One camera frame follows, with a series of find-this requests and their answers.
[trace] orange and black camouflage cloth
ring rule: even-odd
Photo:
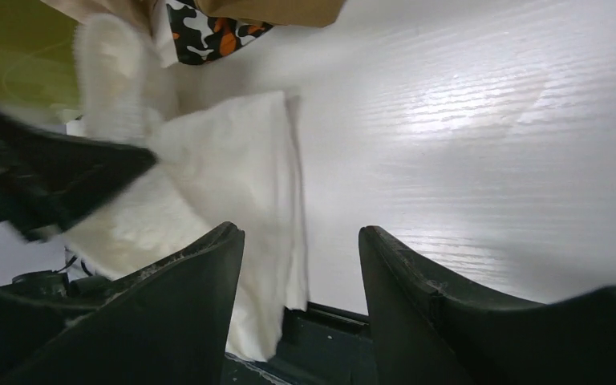
[[[200,66],[232,54],[272,26],[253,26],[231,18],[210,18],[194,7],[193,0],[168,0],[168,22],[178,61]]]

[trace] white towel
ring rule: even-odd
[[[76,47],[84,117],[70,128],[148,147],[159,163],[68,231],[70,247],[118,278],[232,221],[246,239],[226,350],[272,357],[284,307],[304,310],[307,301],[300,173],[283,92],[171,119],[172,80],[148,38],[97,15],[80,27]]]

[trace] brown fabric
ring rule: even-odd
[[[150,18],[157,0],[41,0],[67,16],[84,23],[92,14],[114,14],[133,26],[150,32]]]
[[[285,26],[328,26],[346,0],[193,0],[202,12]]]

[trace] beige fabric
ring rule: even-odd
[[[136,28],[150,32],[149,15],[156,0],[41,0],[67,16],[85,23],[92,14],[114,14]]]
[[[328,26],[346,0],[192,0],[208,16],[287,26]]]

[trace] white cloth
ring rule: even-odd
[[[68,231],[70,248],[118,278],[232,221],[246,238],[226,350],[267,360],[284,307],[307,302],[300,173],[283,92],[170,119],[171,79],[127,23],[94,16],[76,47],[84,117],[72,133],[145,146],[159,163]]]

